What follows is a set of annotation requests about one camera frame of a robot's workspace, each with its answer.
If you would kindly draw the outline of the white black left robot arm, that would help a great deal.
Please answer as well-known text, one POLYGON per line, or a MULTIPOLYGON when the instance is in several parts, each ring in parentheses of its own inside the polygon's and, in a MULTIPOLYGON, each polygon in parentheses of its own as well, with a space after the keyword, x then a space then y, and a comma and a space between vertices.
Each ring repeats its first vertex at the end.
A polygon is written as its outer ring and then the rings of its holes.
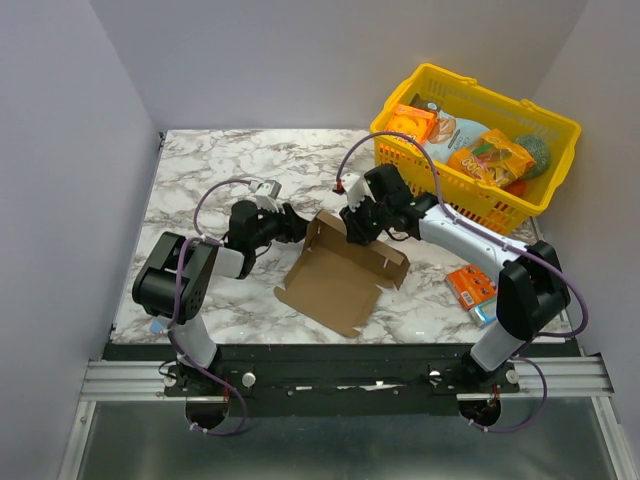
POLYGON ((308 225, 289 203, 269 210, 241 200, 231 208, 221 242, 190 241, 172 232, 160 236, 134 280, 132 299, 147 314, 165 320, 164 328, 181 349, 174 371, 167 375, 175 387, 209 395, 221 385, 222 372, 215 365, 218 347, 200 314, 211 278, 245 279, 260 248, 298 243, 308 225))

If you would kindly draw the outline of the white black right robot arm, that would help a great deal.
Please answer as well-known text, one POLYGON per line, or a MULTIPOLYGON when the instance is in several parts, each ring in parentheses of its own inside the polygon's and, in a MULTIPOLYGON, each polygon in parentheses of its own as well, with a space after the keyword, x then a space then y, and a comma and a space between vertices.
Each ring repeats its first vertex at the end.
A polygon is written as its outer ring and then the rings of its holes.
POLYGON ((513 241, 458 215, 434 194, 414 195, 392 164, 363 176, 348 173, 338 189, 347 198, 340 217, 348 242, 367 246, 381 232, 394 229, 457 255, 496 286, 497 318, 459 370, 462 384, 471 391, 493 384, 496 370, 570 302, 568 287, 558 276, 557 254, 548 243, 513 241))

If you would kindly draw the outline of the brown cardboard box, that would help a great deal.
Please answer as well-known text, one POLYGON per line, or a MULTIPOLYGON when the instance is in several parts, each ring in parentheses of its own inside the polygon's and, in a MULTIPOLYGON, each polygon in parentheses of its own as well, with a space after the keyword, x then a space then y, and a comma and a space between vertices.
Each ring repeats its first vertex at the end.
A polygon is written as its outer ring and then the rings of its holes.
POLYGON ((410 261, 399 250, 374 241, 347 241, 342 220, 321 210, 307 227, 302 252, 276 298, 344 337, 357 337, 384 288, 398 289, 410 261))

